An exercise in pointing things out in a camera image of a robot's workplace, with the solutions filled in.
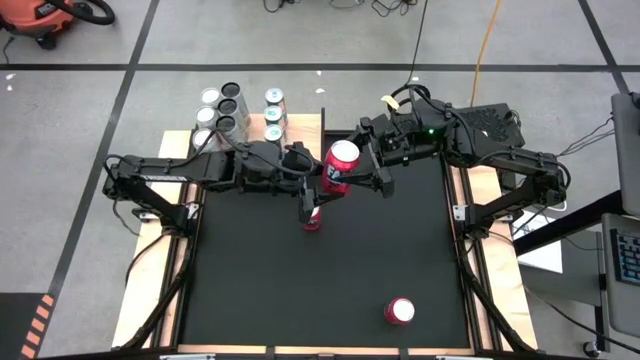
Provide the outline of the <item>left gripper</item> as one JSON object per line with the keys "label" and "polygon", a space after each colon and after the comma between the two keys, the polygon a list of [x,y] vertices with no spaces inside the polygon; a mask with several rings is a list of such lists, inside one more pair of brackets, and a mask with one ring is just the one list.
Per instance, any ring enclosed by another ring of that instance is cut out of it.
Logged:
{"label": "left gripper", "polygon": [[298,219],[307,224],[317,207],[341,199],[347,192],[330,191],[319,188],[319,176],[324,171],[324,162],[312,158],[313,164],[285,149],[281,152],[279,165],[282,167],[278,178],[278,191],[298,197]]}

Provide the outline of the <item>black stand beam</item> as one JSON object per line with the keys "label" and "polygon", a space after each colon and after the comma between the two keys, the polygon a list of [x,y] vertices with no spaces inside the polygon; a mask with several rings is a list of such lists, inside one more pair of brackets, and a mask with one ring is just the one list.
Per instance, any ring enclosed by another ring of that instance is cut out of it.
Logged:
{"label": "black stand beam", "polygon": [[513,242],[515,253],[523,255],[601,222],[604,214],[624,214],[622,194],[614,191],[571,214],[544,225]]}

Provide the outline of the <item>silver blue Red Bull can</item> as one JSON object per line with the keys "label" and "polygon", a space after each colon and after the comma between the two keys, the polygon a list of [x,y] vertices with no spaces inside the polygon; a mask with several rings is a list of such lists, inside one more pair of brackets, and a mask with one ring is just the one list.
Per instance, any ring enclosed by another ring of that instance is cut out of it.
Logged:
{"label": "silver blue Red Bull can", "polygon": [[285,141],[285,132],[280,125],[270,124],[267,125],[264,129],[264,139],[275,145],[280,151],[284,149]]}
{"label": "silver blue Red Bull can", "polygon": [[284,92],[280,88],[269,88],[264,98],[268,106],[277,106],[283,113],[286,112]]}
{"label": "silver blue Red Bull can", "polygon": [[263,116],[266,125],[278,125],[283,130],[287,128],[287,115],[280,106],[271,105],[266,107]]}

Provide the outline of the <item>wooden shelf with black frame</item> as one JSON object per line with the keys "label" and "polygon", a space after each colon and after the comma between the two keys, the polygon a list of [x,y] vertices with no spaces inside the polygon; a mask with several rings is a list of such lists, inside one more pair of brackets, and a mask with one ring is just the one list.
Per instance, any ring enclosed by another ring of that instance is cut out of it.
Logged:
{"label": "wooden shelf with black frame", "polygon": [[[251,114],[246,129],[248,141],[232,144],[212,153],[200,153],[194,158],[194,182],[209,191],[226,191],[238,187],[245,191],[278,191],[281,152],[264,139],[267,126],[263,113]],[[316,159],[321,158],[322,116],[319,114],[287,115],[285,145],[303,142]]]}

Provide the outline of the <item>orange shop vacuum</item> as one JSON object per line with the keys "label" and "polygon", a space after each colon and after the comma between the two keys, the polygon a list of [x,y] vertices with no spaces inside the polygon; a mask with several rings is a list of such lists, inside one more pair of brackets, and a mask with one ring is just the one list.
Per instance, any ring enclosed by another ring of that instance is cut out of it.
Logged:
{"label": "orange shop vacuum", "polygon": [[45,50],[57,46],[57,34],[73,20],[73,15],[46,0],[0,0],[0,29],[34,39]]}

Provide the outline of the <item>black table mat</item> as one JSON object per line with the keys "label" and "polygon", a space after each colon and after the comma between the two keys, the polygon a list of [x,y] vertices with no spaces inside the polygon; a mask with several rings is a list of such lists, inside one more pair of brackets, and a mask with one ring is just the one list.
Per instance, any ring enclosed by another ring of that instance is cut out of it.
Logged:
{"label": "black table mat", "polygon": [[[181,340],[187,345],[465,348],[442,166],[392,171],[390,198],[354,187],[306,231],[294,198],[230,191],[204,204]],[[385,321],[396,297],[415,306]]]}

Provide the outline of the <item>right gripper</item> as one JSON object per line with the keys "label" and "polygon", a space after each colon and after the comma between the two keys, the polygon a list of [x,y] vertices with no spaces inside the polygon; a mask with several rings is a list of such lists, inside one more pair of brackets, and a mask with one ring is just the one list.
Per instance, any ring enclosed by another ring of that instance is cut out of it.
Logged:
{"label": "right gripper", "polygon": [[[369,161],[344,175],[343,182],[380,192],[384,198],[390,198],[395,191],[395,182],[385,166],[407,166],[413,160],[431,157],[443,147],[445,132],[445,128],[424,125],[419,133],[398,136],[391,118],[378,116],[372,121],[369,117],[362,117],[351,133],[351,142],[356,146],[365,146]],[[373,146],[370,142],[374,136],[377,143]]]}

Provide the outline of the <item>grey laptop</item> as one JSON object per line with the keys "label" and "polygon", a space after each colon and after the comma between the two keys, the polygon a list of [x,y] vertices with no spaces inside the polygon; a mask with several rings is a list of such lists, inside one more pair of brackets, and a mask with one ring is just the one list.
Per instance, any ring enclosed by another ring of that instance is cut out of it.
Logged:
{"label": "grey laptop", "polygon": [[602,217],[610,320],[640,337],[640,93],[611,97],[620,189]]}

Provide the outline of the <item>black orange striped floor ramp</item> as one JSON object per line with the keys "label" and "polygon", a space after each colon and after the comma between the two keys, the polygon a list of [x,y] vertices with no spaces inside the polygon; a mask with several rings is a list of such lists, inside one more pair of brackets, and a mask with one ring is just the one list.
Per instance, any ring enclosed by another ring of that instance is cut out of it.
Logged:
{"label": "black orange striped floor ramp", "polygon": [[55,302],[48,293],[0,293],[0,360],[38,356]]}

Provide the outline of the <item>white paper sheet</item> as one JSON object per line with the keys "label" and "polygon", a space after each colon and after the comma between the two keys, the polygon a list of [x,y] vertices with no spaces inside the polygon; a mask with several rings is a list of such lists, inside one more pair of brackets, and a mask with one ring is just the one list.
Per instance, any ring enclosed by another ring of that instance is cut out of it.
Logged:
{"label": "white paper sheet", "polygon": [[[546,224],[553,222],[552,218],[536,212],[524,211],[523,215],[512,223],[512,237],[514,240],[527,235]],[[561,242],[556,241],[534,251],[517,256],[520,265],[526,265],[557,274],[563,273]]]}

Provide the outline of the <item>white pink soda can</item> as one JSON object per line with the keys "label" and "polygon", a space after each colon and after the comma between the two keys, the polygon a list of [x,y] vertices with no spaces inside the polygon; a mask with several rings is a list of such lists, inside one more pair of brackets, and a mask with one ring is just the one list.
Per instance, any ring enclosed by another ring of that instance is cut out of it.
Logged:
{"label": "white pink soda can", "polygon": [[221,92],[215,87],[205,88],[200,93],[201,102],[213,108],[218,106],[218,103],[223,99]]}
{"label": "white pink soda can", "polygon": [[211,106],[202,106],[195,113],[196,124],[199,129],[214,127],[218,117],[218,112]]}
{"label": "white pink soda can", "polygon": [[216,132],[209,128],[196,130],[191,139],[192,145],[200,153],[212,153],[220,149]]}

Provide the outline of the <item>red soda can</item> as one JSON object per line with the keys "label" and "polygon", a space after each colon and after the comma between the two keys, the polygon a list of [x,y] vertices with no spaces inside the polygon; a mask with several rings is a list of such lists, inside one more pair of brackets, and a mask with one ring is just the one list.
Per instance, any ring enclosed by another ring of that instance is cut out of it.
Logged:
{"label": "red soda can", "polygon": [[385,321],[392,325],[406,325],[410,323],[416,310],[413,302],[405,297],[396,297],[384,307]]}
{"label": "red soda can", "polygon": [[334,142],[325,156],[322,171],[322,187],[330,194],[346,195],[350,185],[339,180],[342,175],[353,172],[359,165],[360,150],[348,140]]}

